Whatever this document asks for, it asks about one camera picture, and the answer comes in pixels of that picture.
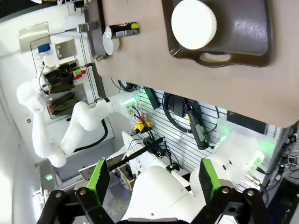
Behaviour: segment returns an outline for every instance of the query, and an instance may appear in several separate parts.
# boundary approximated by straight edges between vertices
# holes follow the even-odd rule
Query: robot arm
[[[35,153],[48,158],[52,165],[61,167],[66,163],[66,156],[74,152],[84,131],[94,130],[101,121],[115,113],[129,118],[131,106],[136,106],[138,94],[136,91],[124,92],[99,101],[94,108],[84,102],[74,106],[70,125],[60,143],[49,139],[43,117],[45,98],[40,92],[38,79],[23,83],[17,89],[20,104],[26,106],[33,113],[32,141]]]

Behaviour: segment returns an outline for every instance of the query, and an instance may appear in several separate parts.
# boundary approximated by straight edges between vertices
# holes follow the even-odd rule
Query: screw
[[[228,188],[224,188],[222,189],[223,194],[228,194],[229,193],[229,189]]]
[[[247,192],[247,194],[248,194],[249,196],[253,196],[253,195],[254,195],[254,192],[253,192],[252,190],[249,190],[249,191]]]
[[[59,198],[59,197],[61,197],[61,193],[57,193],[56,195],[55,195],[55,197],[57,197],[57,198]]]
[[[80,191],[80,195],[84,195],[86,193],[86,189],[82,189],[81,191]]]

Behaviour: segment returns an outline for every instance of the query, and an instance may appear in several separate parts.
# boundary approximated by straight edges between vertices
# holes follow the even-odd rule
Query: metal sheet
[[[48,22],[19,30],[19,42],[22,53],[30,50],[30,43],[32,49],[43,44],[50,44],[51,39],[49,37]]]
[[[74,39],[55,44],[55,50],[58,60],[77,55]]]
[[[141,99],[141,110],[145,117],[153,124],[153,134],[156,136],[165,137],[166,143],[170,147],[170,150],[177,156],[180,165],[185,170],[192,172],[194,168],[198,167],[200,164],[201,158],[205,158],[214,152],[212,149],[198,150],[192,134],[182,133],[176,129],[167,119],[162,106],[153,110],[150,101],[148,100],[147,95],[142,87],[139,88],[139,92]],[[155,90],[155,94],[159,102],[162,103],[164,92]],[[203,113],[203,127],[205,127],[207,131],[210,131],[217,123],[217,112],[215,106],[203,102],[199,102],[199,105],[201,106]],[[218,110],[220,117],[226,117],[226,109],[218,107]],[[187,117],[181,118],[176,115],[173,116],[180,125],[190,128]],[[137,122],[138,120],[132,119],[132,130],[134,129],[134,124]],[[269,125],[266,135],[270,138],[279,139],[281,132],[282,128]],[[140,137],[142,138],[147,136],[148,135],[146,133],[140,134]],[[215,143],[217,143],[219,140],[217,132],[213,131],[208,134],[207,140],[211,145],[215,145]],[[239,190],[243,190],[246,187],[246,184],[244,184],[243,186],[239,187]]]

